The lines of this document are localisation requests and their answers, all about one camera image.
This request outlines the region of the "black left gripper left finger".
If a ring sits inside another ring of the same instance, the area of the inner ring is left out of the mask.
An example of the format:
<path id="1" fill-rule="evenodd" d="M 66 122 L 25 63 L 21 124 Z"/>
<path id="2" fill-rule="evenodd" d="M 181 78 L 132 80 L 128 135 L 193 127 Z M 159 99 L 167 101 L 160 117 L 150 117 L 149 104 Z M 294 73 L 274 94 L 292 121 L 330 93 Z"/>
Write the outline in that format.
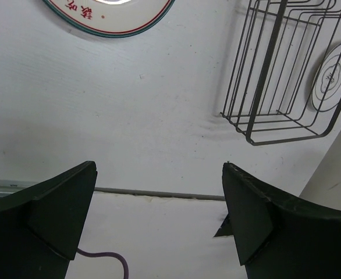
<path id="1" fill-rule="evenodd" d="M 95 162 L 0 198 L 0 278 L 65 278 L 97 179 Z"/>

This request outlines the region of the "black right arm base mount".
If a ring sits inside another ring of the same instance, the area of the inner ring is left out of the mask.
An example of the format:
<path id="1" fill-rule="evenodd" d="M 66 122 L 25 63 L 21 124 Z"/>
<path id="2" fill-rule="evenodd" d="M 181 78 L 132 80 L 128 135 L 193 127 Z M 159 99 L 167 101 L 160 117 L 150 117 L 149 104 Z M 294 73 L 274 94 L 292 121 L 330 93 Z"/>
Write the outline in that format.
<path id="1" fill-rule="evenodd" d="M 232 235 L 233 235 L 232 226 L 230 223 L 230 218 L 227 215 L 224 221 L 222 222 L 221 226 L 218 228 L 217 232 L 215 233 L 214 238 L 229 237 Z"/>

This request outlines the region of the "white plate with dark rim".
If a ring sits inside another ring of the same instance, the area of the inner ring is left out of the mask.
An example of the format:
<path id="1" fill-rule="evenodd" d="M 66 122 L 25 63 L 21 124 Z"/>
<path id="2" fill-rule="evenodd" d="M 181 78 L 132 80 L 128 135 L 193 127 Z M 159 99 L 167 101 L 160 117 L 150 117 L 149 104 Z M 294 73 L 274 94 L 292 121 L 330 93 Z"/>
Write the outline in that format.
<path id="1" fill-rule="evenodd" d="M 319 66 L 311 93 L 315 110 L 327 112 L 335 108 L 341 99 L 341 43 L 335 46 Z"/>

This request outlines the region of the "orange sunburst pattern plate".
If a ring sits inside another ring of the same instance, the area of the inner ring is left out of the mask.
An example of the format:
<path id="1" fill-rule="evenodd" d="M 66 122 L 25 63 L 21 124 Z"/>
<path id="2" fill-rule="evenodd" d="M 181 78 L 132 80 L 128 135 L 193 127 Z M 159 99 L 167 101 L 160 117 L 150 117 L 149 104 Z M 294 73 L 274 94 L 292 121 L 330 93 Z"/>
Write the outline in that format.
<path id="1" fill-rule="evenodd" d="M 175 2 L 49 0 L 44 3 L 83 32 L 104 38 L 127 38 L 154 27 Z"/>

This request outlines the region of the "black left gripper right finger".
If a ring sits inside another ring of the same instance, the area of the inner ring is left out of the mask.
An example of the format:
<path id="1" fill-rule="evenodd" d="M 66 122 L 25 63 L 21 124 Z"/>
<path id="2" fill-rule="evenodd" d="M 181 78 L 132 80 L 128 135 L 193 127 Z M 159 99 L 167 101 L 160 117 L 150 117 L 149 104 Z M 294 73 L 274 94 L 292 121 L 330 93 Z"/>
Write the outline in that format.
<path id="1" fill-rule="evenodd" d="M 341 278 L 341 210 L 294 196 L 230 162 L 222 186 L 226 231 L 248 278 Z"/>

